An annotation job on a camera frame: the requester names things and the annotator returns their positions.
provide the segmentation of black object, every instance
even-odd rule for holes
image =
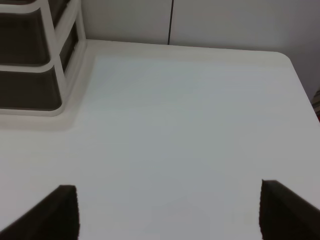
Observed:
[[[50,61],[41,11],[0,14],[0,64],[42,66]]]
[[[259,225],[264,240],[320,240],[320,211],[276,180],[262,181]]]
[[[0,71],[0,109],[53,111],[61,105],[54,67],[41,73]]]
[[[77,240],[77,190],[60,185],[25,215],[0,232],[0,240]]]
[[[172,25],[172,16],[173,16],[173,13],[174,13],[174,5],[175,5],[175,0],[171,0],[171,12],[170,12],[170,23],[169,23],[169,33],[168,33],[167,45],[170,45],[171,25]]]
[[[60,52],[60,59],[61,59],[63,72],[65,72],[67,69],[68,63],[71,59],[71,56],[75,50],[75,47],[78,41],[79,41],[79,38],[77,33],[77,26],[76,24],[74,24]]]
[[[26,5],[36,0],[0,0],[0,4]],[[70,0],[48,0],[54,27],[57,26]]]

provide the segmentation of white tabletop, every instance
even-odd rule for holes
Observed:
[[[320,208],[319,146],[280,53],[89,41],[63,114],[0,116],[0,229],[74,184],[80,240],[258,240],[262,179]]]

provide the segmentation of plastic drawer unit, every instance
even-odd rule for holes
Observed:
[[[64,110],[86,49],[80,0],[0,0],[0,114]]]

